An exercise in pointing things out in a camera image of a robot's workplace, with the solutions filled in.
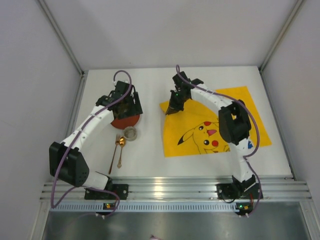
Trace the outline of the red round plate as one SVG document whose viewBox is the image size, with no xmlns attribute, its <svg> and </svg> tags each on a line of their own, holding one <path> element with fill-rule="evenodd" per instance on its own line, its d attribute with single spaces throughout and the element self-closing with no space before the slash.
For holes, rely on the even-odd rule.
<svg viewBox="0 0 320 240">
<path fill-rule="evenodd" d="M 114 119 L 111 123 L 111 125 L 120 130 L 124 130 L 127 127 L 134 127 L 140 119 L 140 115 L 135 115 L 135 116 L 130 116 L 127 118 L 122 118 L 122 119 Z"/>
</svg>

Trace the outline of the small clear glass cup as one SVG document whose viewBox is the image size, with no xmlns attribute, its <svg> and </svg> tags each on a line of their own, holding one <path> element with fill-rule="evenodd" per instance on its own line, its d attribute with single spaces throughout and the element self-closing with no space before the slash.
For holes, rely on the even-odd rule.
<svg viewBox="0 0 320 240">
<path fill-rule="evenodd" d="M 123 130 L 123 136 L 127 141 L 132 142 L 137 138 L 138 131 L 134 126 L 128 126 Z"/>
</svg>

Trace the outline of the yellow Pikachu placemat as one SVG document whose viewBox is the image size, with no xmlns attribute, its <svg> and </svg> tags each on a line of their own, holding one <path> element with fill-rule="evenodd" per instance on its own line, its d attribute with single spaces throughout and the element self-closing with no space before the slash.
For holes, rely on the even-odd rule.
<svg viewBox="0 0 320 240">
<path fill-rule="evenodd" d="M 257 123 L 260 146 L 272 145 L 246 86 L 218 89 L 217 92 L 244 101 Z M 218 116 L 203 104 L 192 99 L 184 104 L 183 111 L 168 114 L 165 117 L 163 149 L 166 158 L 224 153 L 230 150 L 228 143 L 219 134 Z"/>
</svg>

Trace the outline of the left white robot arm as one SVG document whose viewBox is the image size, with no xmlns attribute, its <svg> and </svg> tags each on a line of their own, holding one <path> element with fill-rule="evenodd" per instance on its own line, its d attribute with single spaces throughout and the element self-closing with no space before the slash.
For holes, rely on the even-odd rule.
<svg viewBox="0 0 320 240">
<path fill-rule="evenodd" d="M 118 81 L 109 95 L 101 96 L 88 117 L 62 142 L 49 147 L 49 171 L 74 187 L 104 190 L 110 178 L 92 170 L 93 160 L 81 152 L 115 119 L 126 119 L 143 113 L 135 86 Z"/>
</svg>

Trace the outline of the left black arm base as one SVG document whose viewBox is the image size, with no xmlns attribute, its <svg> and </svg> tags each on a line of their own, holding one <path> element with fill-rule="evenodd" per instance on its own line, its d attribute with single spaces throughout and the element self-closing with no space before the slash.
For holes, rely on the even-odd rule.
<svg viewBox="0 0 320 240">
<path fill-rule="evenodd" d="M 96 190 L 93 188 L 86 188 L 85 200 L 126 200 L 129 194 L 128 184 L 112 184 L 107 190 Z"/>
</svg>

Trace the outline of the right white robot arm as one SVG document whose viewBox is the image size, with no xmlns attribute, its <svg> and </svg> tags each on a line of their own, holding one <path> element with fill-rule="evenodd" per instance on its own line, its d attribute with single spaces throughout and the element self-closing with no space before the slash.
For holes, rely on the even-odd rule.
<svg viewBox="0 0 320 240">
<path fill-rule="evenodd" d="M 218 116 L 217 122 L 206 120 L 188 130 L 181 136 L 178 145 L 192 139 L 199 153 L 206 154 L 222 146 L 215 139 L 220 136 L 228 144 L 232 154 L 233 185 L 240 192 L 247 191 L 256 183 L 256 178 L 244 157 L 252 146 L 250 140 L 252 125 L 244 102 L 210 90 L 198 78 L 190 80 L 183 71 L 178 72 L 172 79 L 175 89 L 171 90 L 166 115 L 183 111 L 185 102 L 193 100 Z"/>
</svg>

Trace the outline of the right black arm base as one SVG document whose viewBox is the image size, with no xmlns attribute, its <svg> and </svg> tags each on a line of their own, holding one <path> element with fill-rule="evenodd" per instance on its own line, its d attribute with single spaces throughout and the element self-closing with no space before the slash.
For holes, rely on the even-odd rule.
<svg viewBox="0 0 320 240">
<path fill-rule="evenodd" d="M 219 183 L 216 185 L 216 191 L 218 199 L 227 202 L 234 200 L 250 200 L 251 198 L 257 200 L 259 197 L 261 199 L 264 197 L 258 183 L 255 183 L 246 191 L 240 190 L 240 188 L 233 183 Z"/>
</svg>

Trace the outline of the rose gold fork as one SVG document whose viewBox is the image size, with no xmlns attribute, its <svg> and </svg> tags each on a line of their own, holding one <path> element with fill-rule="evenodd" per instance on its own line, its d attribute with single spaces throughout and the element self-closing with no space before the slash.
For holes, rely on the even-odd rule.
<svg viewBox="0 0 320 240">
<path fill-rule="evenodd" d="M 108 169 L 108 174 L 109 175 L 112 172 L 113 163 L 114 163 L 114 159 L 115 159 L 115 155 L 116 155 L 116 150 L 117 150 L 118 145 L 120 144 L 120 138 L 121 138 L 121 135 L 117 134 L 116 138 L 115 138 L 115 148 L 114 148 L 114 151 L 113 151 L 112 160 L 111 160 L 111 163 L 110 163 L 110 166 L 109 166 L 109 169 Z"/>
</svg>

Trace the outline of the rose gold spoon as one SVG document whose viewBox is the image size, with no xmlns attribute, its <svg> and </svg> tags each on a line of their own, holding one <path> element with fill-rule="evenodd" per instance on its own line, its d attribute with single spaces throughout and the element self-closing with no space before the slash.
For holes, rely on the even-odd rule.
<svg viewBox="0 0 320 240">
<path fill-rule="evenodd" d="M 120 169 L 122 167 L 122 153 L 123 153 L 123 148 L 126 145 L 126 138 L 122 136 L 119 139 L 119 146 L 120 146 L 120 155 L 117 163 L 117 168 Z"/>
</svg>

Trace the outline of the aluminium front rail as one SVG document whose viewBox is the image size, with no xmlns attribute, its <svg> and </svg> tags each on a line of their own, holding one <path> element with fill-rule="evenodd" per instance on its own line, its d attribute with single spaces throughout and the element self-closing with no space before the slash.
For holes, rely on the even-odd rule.
<svg viewBox="0 0 320 240">
<path fill-rule="evenodd" d="M 213 177 L 115 177 L 114 184 L 128 185 L 128 201 L 217 201 L 217 184 L 230 178 Z M 263 200 L 273 202 L 309 201 L 309 187 L 292 178 L 267 177 L 260 180 Z"/>
</svg>

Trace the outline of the right aluminium frame post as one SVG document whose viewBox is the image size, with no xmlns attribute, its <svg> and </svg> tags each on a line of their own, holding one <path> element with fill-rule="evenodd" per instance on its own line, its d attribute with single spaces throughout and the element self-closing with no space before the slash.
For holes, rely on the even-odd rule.
<svg viewBox="0 0 320 240">
<path fill-rule="evenodd" d="M 261 65 L 258 67 L 259 73 L 262 74 L 271 61 L 272 57 L 276 53 L 277 49 L 280 47 L 281 43 L 285 39 L 287 33 L 289 32 L 292 24 L 294 23 L 295 19 L 299 15 L 300 11 L 302 10 L 306 0 L 295 0 L 294 5 L 289 11 L 285 21 L 281 25 L 279 32 L 276 34 L 274 41 L 272 42 L 270 48 L 268 49 L 266 56 L 264 57 Z"/>
</svg>

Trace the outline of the aluminium frame post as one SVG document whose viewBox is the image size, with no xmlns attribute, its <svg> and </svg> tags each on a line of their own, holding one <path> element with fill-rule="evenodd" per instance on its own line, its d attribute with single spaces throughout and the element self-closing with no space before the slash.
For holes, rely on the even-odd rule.
<svg viewBox="0 0 320 240">
<path fill-rule="evenodd" d="M 276 34 L 274 41 L 272 42 L 270 48 L 268 49 L 266 56 L 264 57 L 261 65 L 258 67 L 259 73 L 262 74 L 271 61 L 272 57 L 276 53 L 277 49 L 280 47 L 281 43 L 285 39 L 287 33 L 289 32 L 292 24 L 294 23 L 295 19 L 299 15 L 300 11 L 302 10 L 306 0 L 295 0 L 294 5 L 289 11 L 285 21 L 281 25 L 279 32 Z"/>
<path fill-rule="evenodd" d="M 82 69 L 79 61 L 77 60 L 70 44 L 68 43 L 63 31 L 61 30 L 58 22 L 56 21 L 52 11 L 50 10 L 48 4 L 45 0 L 36 0 L 36 3 L 39 5 L 40 9 L 43 11 L 45 18 L 48 20 L 51 28 L 54 31 L 54 34 L 58 38 L 59 42 L 62 45 L 62 48 L 66 52 L 68 58 L 72 62 L 73 66 L 75 67 L 76 71 L 78 72 L 80 77 L 83 77 L 85 74 L 84 70 Z"/>
</svg>

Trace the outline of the left aluminium frame post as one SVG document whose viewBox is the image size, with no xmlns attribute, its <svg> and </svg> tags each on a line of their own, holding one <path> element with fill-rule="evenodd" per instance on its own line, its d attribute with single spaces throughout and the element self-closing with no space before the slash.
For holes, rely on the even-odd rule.
<svg viewBox="0 0 320 240">
<path fill-rule="evenodd" d="M 58 22 L 56 21 L 52 11 L 50 10 L 48 4 L 45 0 L 36 0 L 36 3 L 39 5 L 40 9 L 43 11 L 45 18 L 48 20 L 51 28 L 54 31 L 54 34 L 58 38 L 59 42 L 62 45 L 62 48 L 66 52 L 68 58 L 72 62 L 73 66 L 75 67 L 76 71 L 78 72 L 80 77 L 83 77 L 85 74 L 84 70 L 82 69 L 79 61 L 77 60 L 70 44 L 68 43 L 63 31 L 61 30 Z"/>
</svg>

